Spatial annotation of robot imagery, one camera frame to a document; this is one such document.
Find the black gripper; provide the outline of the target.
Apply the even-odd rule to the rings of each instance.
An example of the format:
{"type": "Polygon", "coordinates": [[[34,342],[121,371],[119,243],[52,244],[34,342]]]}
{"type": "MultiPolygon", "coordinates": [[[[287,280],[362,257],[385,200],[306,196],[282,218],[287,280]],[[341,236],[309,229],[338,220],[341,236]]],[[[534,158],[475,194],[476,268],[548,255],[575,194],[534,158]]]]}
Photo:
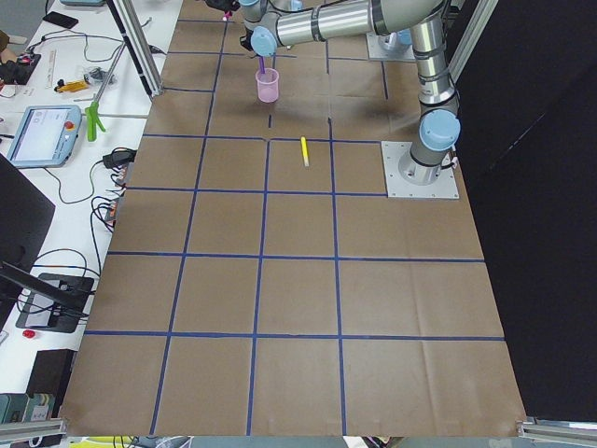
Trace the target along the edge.
{"type": "Polygon", "coordinates": [[[238,0],[207,0],[207,6],[217,10],[238,10],[238,0]]]}

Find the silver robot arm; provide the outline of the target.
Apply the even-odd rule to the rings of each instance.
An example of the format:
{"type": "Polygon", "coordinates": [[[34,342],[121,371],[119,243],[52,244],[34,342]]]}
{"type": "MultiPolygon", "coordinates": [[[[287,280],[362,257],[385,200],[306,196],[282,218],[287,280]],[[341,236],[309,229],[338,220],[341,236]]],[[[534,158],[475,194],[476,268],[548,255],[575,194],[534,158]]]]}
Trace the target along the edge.
{"type": "Polygon", "coordinates": [[[373,33],[410,32],[420,83],[419,136],[399,162],[402,177],[413,185],[435,182],[444,158],[457,142],[457,90],[445,59],[443,1],[332,1],[295,9],[288,1],[240,1],[250,49],[271,57],[277,49],[308,42],[373,33]]]}
{"type": "Polygon", "coordinates": [[[226,18],[242,15],[241,45],[271,57],[282,47],[326,42],[336,37],[375,35],[386,44],[412,43],[410,29],[437,6],[423,1],[331,1],[311,7],[302,1],[208,1],[226,18]]]}

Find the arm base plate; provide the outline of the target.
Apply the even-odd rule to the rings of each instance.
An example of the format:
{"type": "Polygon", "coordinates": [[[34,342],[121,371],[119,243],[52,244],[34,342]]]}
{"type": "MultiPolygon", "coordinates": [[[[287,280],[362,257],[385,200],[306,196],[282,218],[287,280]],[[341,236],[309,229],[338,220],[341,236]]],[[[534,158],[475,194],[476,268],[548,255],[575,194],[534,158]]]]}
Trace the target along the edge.
{"type": "Polygon", "coordinates": [[[372,61],[415,63],[410,30],[389,35],[366,34],[368,58],[372,61]]]}
{"type": "Polygon", "coordinates": [[[458,200],[450,157],[442,163],[426,167],[417,163],[410,154],[411,142],[381,141],[382,163],[387,197],[407,200],[458,200]]]}

